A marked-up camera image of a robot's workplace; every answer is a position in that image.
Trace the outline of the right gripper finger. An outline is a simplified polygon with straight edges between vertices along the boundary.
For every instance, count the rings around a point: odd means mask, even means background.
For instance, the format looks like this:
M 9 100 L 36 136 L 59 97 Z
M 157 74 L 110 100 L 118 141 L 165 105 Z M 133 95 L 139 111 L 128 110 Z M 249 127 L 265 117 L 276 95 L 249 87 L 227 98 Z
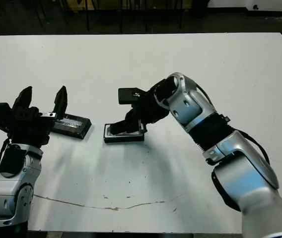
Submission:
M 133 112 L 128 112 L 124 120 L 110 124 L 110 130 L 111 131 L 133 131 L 134 130 Z
M 141 121 L 139 119 L 132 119 L 128 121 L 128 133 L 134 133 L 140 130 Z

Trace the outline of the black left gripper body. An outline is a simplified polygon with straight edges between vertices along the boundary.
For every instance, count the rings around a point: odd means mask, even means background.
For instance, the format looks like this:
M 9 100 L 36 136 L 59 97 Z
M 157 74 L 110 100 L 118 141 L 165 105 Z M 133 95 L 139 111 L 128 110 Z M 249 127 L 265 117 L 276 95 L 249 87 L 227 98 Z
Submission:
M 37 107 L 18 106 L 14 110 L 13 125 L 9 136 L 12 143 L 40 148 L 48 144 L 49 135 L 56 121 L 55 113 L 41 113 Z

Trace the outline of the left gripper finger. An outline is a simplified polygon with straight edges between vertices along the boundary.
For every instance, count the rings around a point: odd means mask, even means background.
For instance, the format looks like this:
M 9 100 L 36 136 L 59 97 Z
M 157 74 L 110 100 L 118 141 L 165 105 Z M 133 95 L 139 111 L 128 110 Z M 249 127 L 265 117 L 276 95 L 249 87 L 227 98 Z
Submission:
M 57 92 L 54 104 L 55 105 L 53 113 L 56 114 L 56 119 L 63 119 L 68 105 L 68 94 L 66 86 L 63 85 Z
M 15 99 L 15 102 L 12 106 L 13 109 L 21 108 L 29 108 L 32 100 L 32 86 L 28 86 L 23 89 L 18 97 Z

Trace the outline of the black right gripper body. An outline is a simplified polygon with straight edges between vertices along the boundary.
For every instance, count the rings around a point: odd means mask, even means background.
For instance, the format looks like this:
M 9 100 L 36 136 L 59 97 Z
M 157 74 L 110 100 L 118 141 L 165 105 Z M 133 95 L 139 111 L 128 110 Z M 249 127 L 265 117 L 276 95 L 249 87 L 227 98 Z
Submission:
M 132 109 L 129 111 L 133 112 L 134 119 L 139 119 L 141 123 L 147 125 L 168 116 L 170 111 L 157 103 L 153 89 L 143 91 L 134 88 L 133 95 L 135 94 L 139 94 L 138 101 L 132 104 Z

